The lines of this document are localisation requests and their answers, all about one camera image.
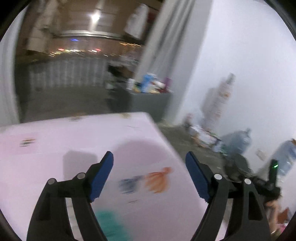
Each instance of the ceiling light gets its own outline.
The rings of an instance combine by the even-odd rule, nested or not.
[[[101,16],[100,11],[96,11],[94,14],[92,14],[91,19],[93,20],[93,23],[96,23],[99,21]]]

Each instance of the person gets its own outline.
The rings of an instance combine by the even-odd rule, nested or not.
[[[278,215],[280,210],[279,202],[278,200],[273,200],[267,202],[265,205],[271,210],[268,218],[268,224],[271,232],[271,241],[275,241],[281,234],[281,230],[278,225]]]

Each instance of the metal screw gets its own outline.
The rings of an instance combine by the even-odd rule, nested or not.
[[[84,172],[81,172],[81,173],[77,174],[77,178],[78,178],[78,179],[83,179],[83,178],[85,178],[85,173],[84,173]]]
[[[49,185],[54,184],[54,183],[55,183],[55,179],[54,179],[54,178],[51,178],[51,179],[49,179],[49,180],[47,181],[47,183],[48,183]]]
[[[221,180],[222,176],[219,173],[217,173],[217,174],[214,175],[214,178],[217,179],[217,180]]]
[[[248,185],[250,185],[250,184],[252,183],[251,180],[250,180],[250,179],[247,179],[247,178],[244,180],[244,182],[245,182],[246,184],[248,184]]]

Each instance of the teal object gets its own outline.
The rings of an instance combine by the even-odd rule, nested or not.
[[[97,211],[96,219],[108,241],[131,241],[124,226],[120,224],[112,211]]]

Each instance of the gray table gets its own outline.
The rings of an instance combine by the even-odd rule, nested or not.
[[[114,112],[147,112],[155,122],[161,121],[171,93],[137,93],[126,89],[126,83],[118,83],[113,94],[111,110]]]

